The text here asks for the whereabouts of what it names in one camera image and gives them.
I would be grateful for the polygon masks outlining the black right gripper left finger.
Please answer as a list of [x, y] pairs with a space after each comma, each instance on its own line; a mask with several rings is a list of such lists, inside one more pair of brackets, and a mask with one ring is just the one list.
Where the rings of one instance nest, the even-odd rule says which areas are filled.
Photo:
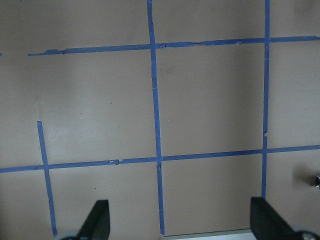
[[109, 201], [97, 200], [76, 235], [78, 240], [108, 240], [111, 232]]

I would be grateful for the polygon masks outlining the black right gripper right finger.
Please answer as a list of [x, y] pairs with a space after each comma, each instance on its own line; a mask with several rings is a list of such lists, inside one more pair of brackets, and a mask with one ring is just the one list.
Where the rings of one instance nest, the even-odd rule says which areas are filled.
[[263, 197], [250, 200], [250, 229], [257, 240], [288, 240], [295, 231]]

